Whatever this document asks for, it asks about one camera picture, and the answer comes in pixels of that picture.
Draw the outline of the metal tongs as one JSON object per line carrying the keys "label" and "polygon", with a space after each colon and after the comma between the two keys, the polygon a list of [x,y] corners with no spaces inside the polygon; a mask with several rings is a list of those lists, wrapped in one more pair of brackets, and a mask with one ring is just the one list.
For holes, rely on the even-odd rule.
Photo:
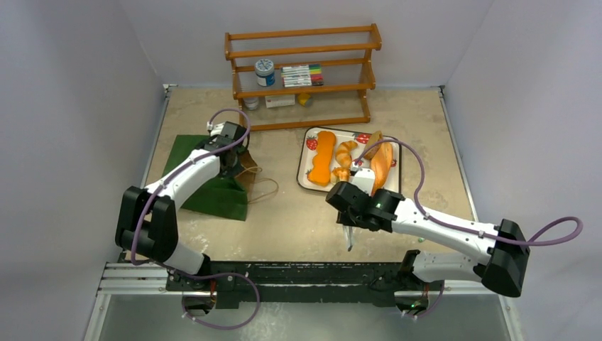
{"label": "metal tongs", "polygon": [[354,228],[350,227],[350,226],[346,226],[344,225],[342,227],[343,229],[343,233],[344,233],[344,237],[346,240],[346,250],[347,251],[351,251],[354,247]]}

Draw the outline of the orange fake bread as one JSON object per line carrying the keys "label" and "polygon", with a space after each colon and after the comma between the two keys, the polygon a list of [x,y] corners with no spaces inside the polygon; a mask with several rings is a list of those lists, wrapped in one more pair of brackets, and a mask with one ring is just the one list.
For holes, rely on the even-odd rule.
{"label": "orange fake bread", "polygon": [[336,136],[331,131],[320,131],[313,138],[315,155],[307,179],[315,185],[325,187],[330,181],[330,165],[334,154]]}

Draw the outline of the fake baguette loaf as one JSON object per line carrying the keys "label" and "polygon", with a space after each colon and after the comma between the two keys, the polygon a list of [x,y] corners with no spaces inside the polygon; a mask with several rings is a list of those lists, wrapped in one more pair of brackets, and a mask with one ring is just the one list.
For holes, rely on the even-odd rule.
{"label": "fake baguette loaf", "polygon": [[378,189],[381,189],[385,185],[388,179],[393,162],[393,147],[391,143],[383,142],[378,146],[374,146],[371,151],[373,152],[373,156],[370,161],[370,168],[375,176],[371,194],[374,195]]}

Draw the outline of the fake croissant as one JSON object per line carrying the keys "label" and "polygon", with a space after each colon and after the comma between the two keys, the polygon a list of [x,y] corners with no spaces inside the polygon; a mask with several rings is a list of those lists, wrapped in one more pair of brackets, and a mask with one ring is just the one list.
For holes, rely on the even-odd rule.
{"label": "fake croissant", "polygon": [[353,161],[351,152],[357,147],[357,142],[353,140],[341,142],[335,151],[336,162],[341,167],[350,168]]}

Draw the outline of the green brown paper bag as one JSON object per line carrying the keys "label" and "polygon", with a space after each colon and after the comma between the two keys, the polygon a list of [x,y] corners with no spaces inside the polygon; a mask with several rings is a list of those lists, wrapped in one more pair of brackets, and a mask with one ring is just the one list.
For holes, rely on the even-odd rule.
{"label": "green brown paper bag", "polygon": [[[223,178],[212,178],[198,188],[185,202],[182,209],[198,212],[228,220],[246,220],[248,206],[266,200],[279,191],[278,183],[271,178],[257,179],[262,171],[245,150],[239,156],[241,170],[236,175]],[[253,186],[264,182],[272,182],[275,188],[261,195],[253,193]]]}

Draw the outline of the fake bread slice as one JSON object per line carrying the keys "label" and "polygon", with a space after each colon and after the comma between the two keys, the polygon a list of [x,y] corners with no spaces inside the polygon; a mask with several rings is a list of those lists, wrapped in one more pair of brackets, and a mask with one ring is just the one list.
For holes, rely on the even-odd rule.
{"label": "fake bread slice", "polygon": [[366,160],[371,160],[378,152],[380,148],[379,141],[383,140],[383,134],[381,131],[375,131],[371,134],[371,137],[366,142],[366,146],[363,150],[363,157]]}

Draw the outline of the round fake bun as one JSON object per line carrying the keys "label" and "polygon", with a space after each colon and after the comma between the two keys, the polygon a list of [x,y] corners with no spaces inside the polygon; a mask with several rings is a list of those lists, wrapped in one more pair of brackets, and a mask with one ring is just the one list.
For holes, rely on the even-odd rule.
{"label": "round fake bun", "polygon": [[348,181],[351,176],[351,170],[345,167],[336,167],[331,171],[330,183],[333,185],[340,181]]}

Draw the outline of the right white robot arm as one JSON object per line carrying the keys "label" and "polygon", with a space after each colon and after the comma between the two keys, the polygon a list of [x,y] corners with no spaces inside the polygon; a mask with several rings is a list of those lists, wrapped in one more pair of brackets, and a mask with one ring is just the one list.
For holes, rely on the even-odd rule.
{"label": "right white robot arm", "polygon": [[530,249],[523,244],[524,235],[513,221],[495,225],[450,217],[450,222],[461,228],[455,230],[434,222],[446,214],[434,210],[421,213],[400,193],[379,189],[369,195],[348,182],[337,183],[325,200],[337,210],[337,223],[345,227],[409,234],[451,249],[449,253],[407,251],[398,271],[406,288],[437,281],[473,281],[502,296],[517,298],[522,294]]}

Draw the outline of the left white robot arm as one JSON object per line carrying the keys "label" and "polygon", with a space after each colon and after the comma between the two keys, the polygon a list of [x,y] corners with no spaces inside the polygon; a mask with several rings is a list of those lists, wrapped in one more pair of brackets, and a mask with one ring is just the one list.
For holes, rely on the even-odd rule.
{"label": "left white robot arm", "polygon": [[209,122],[208,136],[200,140],[172,170],[144,188],[125,190],[117,220],[116,245],[156,263],[184,272],[193,290],[207,288],[212,272],[208,256],[180,241],[177,211],[211,180],[241,170],[239,155],[250,130],[226,121]]}

